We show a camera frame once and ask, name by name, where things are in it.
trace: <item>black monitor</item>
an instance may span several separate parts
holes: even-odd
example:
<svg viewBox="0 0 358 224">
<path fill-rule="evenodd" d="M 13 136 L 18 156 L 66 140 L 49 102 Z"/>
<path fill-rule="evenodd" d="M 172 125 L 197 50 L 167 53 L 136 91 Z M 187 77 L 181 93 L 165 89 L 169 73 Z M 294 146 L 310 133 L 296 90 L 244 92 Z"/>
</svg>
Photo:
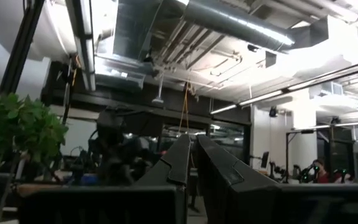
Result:
<svg viewBox="0 0 358 224">
<path fill-rule="evenodd" d="M 262 163 L 260 164 L 261 168 L 266 168 L 267 167 L 267 160 L 269 159 L 269 152 L 264 152 L 263 156 L 262 156 Z"/>
</svg>

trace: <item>air duct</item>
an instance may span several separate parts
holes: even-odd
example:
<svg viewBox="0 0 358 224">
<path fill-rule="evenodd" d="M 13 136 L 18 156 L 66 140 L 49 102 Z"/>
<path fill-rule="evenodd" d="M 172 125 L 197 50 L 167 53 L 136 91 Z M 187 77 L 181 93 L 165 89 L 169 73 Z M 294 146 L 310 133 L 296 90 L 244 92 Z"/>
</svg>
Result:
<svg viewBox="0 0 358 224">
<path fill-rule="evenodd" d="M 283 51 L 285 46 L 288 49 L 295 43 L 287 30 L 218 0 L 188 1 L 183 19 L 274 52 Z"/>
</svg>

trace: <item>potted plant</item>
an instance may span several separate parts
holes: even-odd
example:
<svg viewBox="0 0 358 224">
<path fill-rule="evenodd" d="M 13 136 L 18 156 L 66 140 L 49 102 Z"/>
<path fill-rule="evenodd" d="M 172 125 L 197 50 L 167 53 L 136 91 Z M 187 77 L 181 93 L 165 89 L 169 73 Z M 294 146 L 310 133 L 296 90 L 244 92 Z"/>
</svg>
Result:
<svg viewBox="0 0 358 224">
<path fill-rule="evenodd" d="M 29 97 L 20 100 L 15 94 L 0 96 L 0 161 L 5 153 L 14 154 L 1 198 L 0 221 L 21 155 L 29 154 L 35 162 L 56 156 L 60 144 L 65 143 L 67 130 L 41 101 L 31 101 Z"/>
</svg>

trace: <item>black frame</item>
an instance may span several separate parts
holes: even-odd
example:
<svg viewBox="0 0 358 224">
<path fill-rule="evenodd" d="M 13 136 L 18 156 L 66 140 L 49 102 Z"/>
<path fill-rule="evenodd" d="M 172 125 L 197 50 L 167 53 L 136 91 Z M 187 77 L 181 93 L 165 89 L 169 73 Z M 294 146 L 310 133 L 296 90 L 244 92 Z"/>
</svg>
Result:
<svg viewBox="0 0 358 224">
<path fill-rule="evenodd" d="M 5 74 L 0 85 L 0 95 L 15 93 L 19 86 L 25 61 L 29 54 L 35 29 L 37 28 L 45 0 L 28 1 L 30 4 L 24 11 L 24 16 L 14 42 L 11 56 L 6 65 Z"/>
</svg>

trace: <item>column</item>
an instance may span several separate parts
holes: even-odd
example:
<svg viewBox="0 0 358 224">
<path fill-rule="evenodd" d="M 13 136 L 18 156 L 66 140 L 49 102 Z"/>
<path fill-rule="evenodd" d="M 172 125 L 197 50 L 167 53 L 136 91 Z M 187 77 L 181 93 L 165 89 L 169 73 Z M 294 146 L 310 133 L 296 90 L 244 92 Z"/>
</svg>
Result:
<svg viewBox="0 0 358 224">
<path fill-rule="evenodd" d="M 316 126 L 316 106 L 309 98 L 309 91 L 299 91 L 295 93 L 294 108 L 292 119 L 294 128 L 307 128 Z M 298 133 L 291 141 L 289 152 L 289 170 L 293 165 L 299 165 L 301 169 L 308 167 L 317 159 L 317 136 L 313 134 Z"/>
</svg>

